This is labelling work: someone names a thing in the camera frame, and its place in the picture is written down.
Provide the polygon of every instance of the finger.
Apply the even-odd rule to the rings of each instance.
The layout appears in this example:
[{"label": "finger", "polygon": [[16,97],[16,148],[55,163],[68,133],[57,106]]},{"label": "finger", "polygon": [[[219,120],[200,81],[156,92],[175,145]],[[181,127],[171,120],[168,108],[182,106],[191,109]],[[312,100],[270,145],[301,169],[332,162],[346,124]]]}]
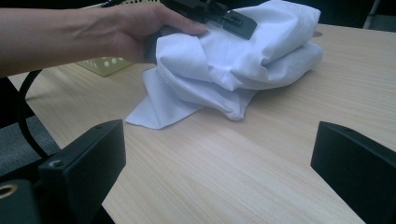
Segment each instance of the finger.
[{"label": "finger", "polygon": [[156,14],[163,25],[175,27],[186,34],[199,35],[206,32],[204,24],[187,19],[162,4],[157,7]]}]

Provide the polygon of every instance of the forearm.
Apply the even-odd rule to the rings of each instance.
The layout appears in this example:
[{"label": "forearm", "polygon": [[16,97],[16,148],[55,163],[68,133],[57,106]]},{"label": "forearm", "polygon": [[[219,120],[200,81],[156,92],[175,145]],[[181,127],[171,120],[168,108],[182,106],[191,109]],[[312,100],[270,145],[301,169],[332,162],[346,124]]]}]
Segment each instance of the forearm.
[{"label": "forearm", "polygon": [[0,76],[117,56],[116,14],[95,9],[0,8]]}]

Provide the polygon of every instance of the white cloth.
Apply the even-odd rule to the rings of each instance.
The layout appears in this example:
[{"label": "white cloth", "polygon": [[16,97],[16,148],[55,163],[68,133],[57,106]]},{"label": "white cloth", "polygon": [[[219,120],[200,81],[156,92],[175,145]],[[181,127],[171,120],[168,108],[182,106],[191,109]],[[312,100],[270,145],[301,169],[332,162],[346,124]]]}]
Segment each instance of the white cloth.
[{"label": "white cloth", "polygon": [[157,41],[157,66],[143,73],[148,96],[127,122],[161,129],[212,107],[239,120],[260,90],[289,85],[320,62],[309,42],[320,11],[286,1],[239,8],[258,26],[243,39],[209,22],[202,36],[174,34]]}]

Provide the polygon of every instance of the white towel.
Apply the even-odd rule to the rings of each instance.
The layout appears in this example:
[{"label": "white towel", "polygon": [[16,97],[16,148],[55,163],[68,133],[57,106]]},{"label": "white towel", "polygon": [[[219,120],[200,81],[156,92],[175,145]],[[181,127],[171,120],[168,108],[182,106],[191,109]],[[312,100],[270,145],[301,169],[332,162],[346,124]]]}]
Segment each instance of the white towel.
[{"label": "white towel", "polygon": [[317,9],[273,0],[235,11],[258,23],[249,40],[214,22],[202,36],[158,39],[157,66],[143,73],[148,96],[127,122],[161,129],[206,106],[239,120],[257,91],[289,85],[320,62],[321,47],[309,42]]}]

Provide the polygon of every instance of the human hand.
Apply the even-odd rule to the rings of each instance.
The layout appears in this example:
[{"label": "human hand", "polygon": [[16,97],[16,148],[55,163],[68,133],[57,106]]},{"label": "human hand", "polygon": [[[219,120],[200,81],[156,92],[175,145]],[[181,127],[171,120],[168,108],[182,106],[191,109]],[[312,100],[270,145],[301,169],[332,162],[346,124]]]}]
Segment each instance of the human hand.
[{"label": "human hand", "polygon": [[120,29],[113,39],[115,50],[130,62],[144,61],[148,37],[164,26],[189,35],[199,35],[206,31],[205,25],[185,18],[163,4],[120,5],[114,9],[120,15]]}]

